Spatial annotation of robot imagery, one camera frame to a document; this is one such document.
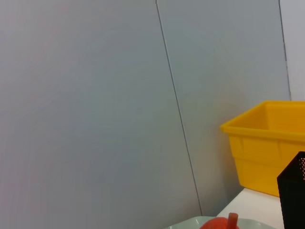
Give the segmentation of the translucent green wavy fruit plate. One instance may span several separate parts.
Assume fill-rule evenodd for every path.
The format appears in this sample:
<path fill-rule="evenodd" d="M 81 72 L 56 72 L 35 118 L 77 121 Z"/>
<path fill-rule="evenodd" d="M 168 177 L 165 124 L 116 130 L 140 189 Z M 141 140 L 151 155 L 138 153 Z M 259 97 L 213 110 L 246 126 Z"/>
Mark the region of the translucent green wavy fruit plate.
<path fill-rule="evenodd" d="M 164 229 L 199 229 L 204 223 L 211 219 L 213 219 L 213 217 L 193 217 L 180 223 L 168 226 Z M 269 225 L 252 219 L 238 219 L 237 226 L 239 229 L 275 229 Z"/>

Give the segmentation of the black mesh pen holder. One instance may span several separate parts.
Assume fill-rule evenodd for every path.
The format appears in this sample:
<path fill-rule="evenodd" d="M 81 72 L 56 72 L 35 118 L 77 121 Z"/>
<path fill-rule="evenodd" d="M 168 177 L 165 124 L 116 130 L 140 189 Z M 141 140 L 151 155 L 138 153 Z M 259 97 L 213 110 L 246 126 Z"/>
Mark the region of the black mesh pen holder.
<path fill-rule="evenodd" d="M 305 229 L 305 152 L 300 151 L 277 177 L 284 229 Z"/>

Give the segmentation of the yellow plastic storage bin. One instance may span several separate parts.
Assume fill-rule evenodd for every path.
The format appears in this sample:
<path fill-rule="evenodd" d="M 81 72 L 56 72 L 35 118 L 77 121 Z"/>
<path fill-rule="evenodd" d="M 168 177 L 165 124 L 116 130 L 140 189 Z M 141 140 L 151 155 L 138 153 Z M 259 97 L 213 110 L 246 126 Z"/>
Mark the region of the yellow plastic storage bin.
<path fill-rule="evenodd" d="M 239 183 L 278 196 L 277 177 L 305 152 L 305 101 L 264 101 L 221 125 Z"/>

